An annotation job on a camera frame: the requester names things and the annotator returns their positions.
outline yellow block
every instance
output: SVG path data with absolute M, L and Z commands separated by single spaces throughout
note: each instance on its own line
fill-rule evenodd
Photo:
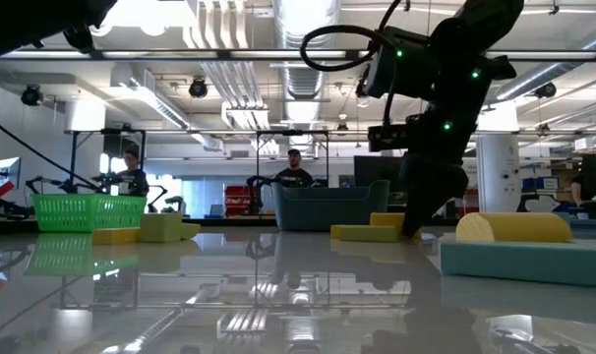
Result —
M 473 212 L 457 224 L 458 241 L 569 242 L 569 226 L 548 212 Z
M 190 239 L 196 237 L 196 235 L 198 233 L 200 233 L 200 229 L 202 228 L 202 225 L 183 222 L 181 227 L 182 227 L 182 235 L 180 237 L 183 240 L 190 240 Z
M 373 212 L 370 214 L 370 224 L 372 226 L 394 226 L 396 234 L 402 237 L 403 235 L 403 221 L 405 220 L 404 212 Z M 414 238 L 420 238 L 420 231 L 416 232 Z
M 334 225 L 330 236 L 340 241 L 397 242 L 399 237 L 394 226 Z
M 92 243 L 94 245 L 124 245 L 139 241 L 141 228 L 111 228 L 95 229 L 92 231 Z
M 181 213 L 149 213 L 141 218 L 140 242 L 177 242 L 182 240 Z

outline man in black t-shirt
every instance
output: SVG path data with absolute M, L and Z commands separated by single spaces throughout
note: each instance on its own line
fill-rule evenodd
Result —
M 573 197 L 573 202 L 577 205 L 581 205 L 582 202 L 588 202 L 593 197 L 596 197 L 596 191 L 593 191 L 584 183 L 584 174 L 581 172 L 571 180 L 571 196 Z
M 139 169 L 139 154 L 133 150 L 125 151 L 123 160 L 128 169 L 117 173 L 122 182 L 119 184 L 119 194 L 146 197 L 149 192 L 148 177 Z
M 276 178 L 280 179 L 280 184 L 287 188 L 311 186 L 314 183 L 314 179 L 307 171 L 300 168 L 300 161 L 302 161 L 300 151 L 296 148 L 291 149 L 287 153 L 287 159 L 289 160 L 289 167 L 276 175 Z

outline green basket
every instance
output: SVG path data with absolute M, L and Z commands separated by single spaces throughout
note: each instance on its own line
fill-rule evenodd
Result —
M 44 232 L 92 232 L 138 227 L 146 198 L 104 194 L 31 195 L 38 228 Z

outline ventilation duct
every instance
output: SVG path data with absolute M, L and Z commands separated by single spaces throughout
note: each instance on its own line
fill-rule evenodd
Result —
M 198 129 L 191 125 L 184 112 L 171 104 L 167 98 L 155 91 L 155 77 L 149 71 L 145 70 L 143 79 L 137 80 L 135 79 L 134 71 L 129 64 L 117 64 L 112 69 L 110 83 L 113 87 L 127 89 L 128 94 L 132 98 L 147 104 L 178 128 L 182 130 Z M 223 141 L 219 139 L 213 139 L 200 134 L 192 134 L 191 136 L 200 142 L 206 151 L 223 151 Z
M 340 6 L 339 0 L 274 0 L 276 46 L 299 49 L 302 38 L 311 30 L 337 24 Z M 333 39 L 333 34 L 321 35 L 309 43 L 309 49 L 330 48 Z M 282 80 L 287 119 L 308 125 L 314 122 L 320 114 L 320 104 L 295 100 L 321 99 L 324 74 L 311 68 L 290 68 L 286 65 L 282 69 Z M 289 139 L 291 145 L 296 144 L 295 141 L 296 137 Z
M 596 31 L 586 36 L 575 45 L 582 50 L 596 50 Z M 584 63 L 542 64 L 526 72 L 511 82 L 503 85 L 497 91 L 497 100 L 512 100 L 529 93 L 542 85 L 554 80 Z

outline blue bin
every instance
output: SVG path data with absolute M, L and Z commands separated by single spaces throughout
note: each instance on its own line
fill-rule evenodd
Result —
M 329 231 L 332 225 L 368 225 L 387 211 L 389 181 L 360 188 L 284 188 L 274 183 L 276 224 L 283 231 Z

